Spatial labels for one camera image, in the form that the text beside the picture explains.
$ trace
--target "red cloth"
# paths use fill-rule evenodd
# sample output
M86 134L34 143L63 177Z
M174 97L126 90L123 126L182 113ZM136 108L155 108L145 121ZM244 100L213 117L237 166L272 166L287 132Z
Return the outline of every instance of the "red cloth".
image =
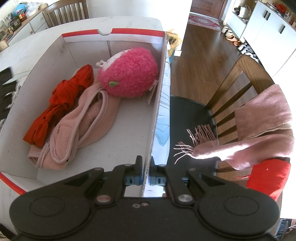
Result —
M253 166L246 187L263 192L276 201L288 180L290 168L287 161L265 160Z
M47 134L74 105L76 98L94 81L94 71L87 64L70 80L57 85L49 99L49 107L32 123L23 140L42 147Z

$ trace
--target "shoe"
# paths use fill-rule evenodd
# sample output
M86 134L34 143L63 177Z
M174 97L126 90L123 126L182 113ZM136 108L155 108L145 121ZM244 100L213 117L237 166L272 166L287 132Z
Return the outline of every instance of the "shoe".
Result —
M245 55L250 56L252 59L255 59L254 56L251 53L245 53Z
M233 32L232 32L231 30L227 30L227 31L225 32L225 36L230 37L231 35L233 35Z
M247 48L244 48L244 49L241 51L242 54L245 54L245 53L248 53L248 52L249 52L249 50L248 50Z
M241 51L244 47L246 47L246 44L241 44L240 46L237 47L237 49Z
M223 29L221 30L222 33L226 33L229 30L229 27L224 26Z
M226 37L231 37L231 36L234 36L234 35L233 35L233 33L227 32L227 33L225 34L225 36L226 36Z
M238 42L237 38L234 36L231 37L226 37L227 40L231 41L231 42Z
M254 50L251 48L251 46L247 46L248 50L252 53L252 54L255 54Z
M233 45L234 45L234 46L237 46L237 47L240 46L241 44L242 44L241 41L233 42Z

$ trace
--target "yellow plastic bag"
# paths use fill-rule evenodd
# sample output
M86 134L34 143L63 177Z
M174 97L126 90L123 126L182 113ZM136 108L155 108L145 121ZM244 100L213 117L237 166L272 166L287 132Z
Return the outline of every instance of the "yellow plastic bag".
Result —
M168 42L170 44L170 49L168 50L168 56L171 57L174 50L182 43L182 39L179 38L179 34L176 30L171 29L166 32L168 36Z

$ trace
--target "cardboard box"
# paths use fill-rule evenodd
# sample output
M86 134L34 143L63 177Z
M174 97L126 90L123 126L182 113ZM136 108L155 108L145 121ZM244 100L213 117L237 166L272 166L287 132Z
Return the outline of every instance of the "cardboard box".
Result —
M117 165L135 163L137 155L148 165L167 58L166 43L163 31L117 28L104 35L94 29L62 34L47 49L22 85L0 132L0 179L13 190L8 193L0 187L0 223L11 228L8 210L16 198L14 192L22 194L94 167L111 171ZM146 98L123 98L112 128L97 142L78 149L64 170L34 168L27 159L30 145L23 137L48 107L52 90L86 64L92 65L96 76L96 62L133 47L149 49L159 66L159 83L150 105Z

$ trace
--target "red scarf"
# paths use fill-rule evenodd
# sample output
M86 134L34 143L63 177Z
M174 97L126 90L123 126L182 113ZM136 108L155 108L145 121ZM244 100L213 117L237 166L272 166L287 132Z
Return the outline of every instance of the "red scarf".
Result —
M32 123L23 140L42 147L45 138L60 119L74 106L75 100L94 81L91 65L80 68L70 80L57 85L49 99L49 107Z

